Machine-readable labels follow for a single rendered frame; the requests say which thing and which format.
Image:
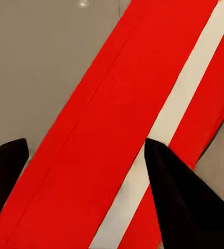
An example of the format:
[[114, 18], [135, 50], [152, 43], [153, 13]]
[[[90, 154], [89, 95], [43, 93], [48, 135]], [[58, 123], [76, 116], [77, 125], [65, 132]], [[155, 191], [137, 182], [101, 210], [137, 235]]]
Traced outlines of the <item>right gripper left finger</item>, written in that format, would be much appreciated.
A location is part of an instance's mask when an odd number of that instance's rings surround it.
[[0, 146], [0, 213], [29, 158], [25, 138]]

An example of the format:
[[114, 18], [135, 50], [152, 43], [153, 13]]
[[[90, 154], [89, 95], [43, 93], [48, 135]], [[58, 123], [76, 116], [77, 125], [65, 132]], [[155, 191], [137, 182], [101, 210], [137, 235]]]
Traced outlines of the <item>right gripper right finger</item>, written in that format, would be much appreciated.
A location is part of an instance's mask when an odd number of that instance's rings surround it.
[[150, 138], [144, 158], [165, 249], [224, 249], [224, 200], [170, 148]]

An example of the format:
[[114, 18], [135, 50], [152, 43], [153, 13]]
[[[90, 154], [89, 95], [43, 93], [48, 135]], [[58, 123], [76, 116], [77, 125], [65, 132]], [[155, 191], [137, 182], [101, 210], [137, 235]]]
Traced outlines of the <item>radio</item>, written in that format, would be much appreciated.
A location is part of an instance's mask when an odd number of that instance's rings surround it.
[[131, 0], [0, 213], [0, 249], [157, 249], [145, 140], [194, 171], [224, 123], [224, 0]]

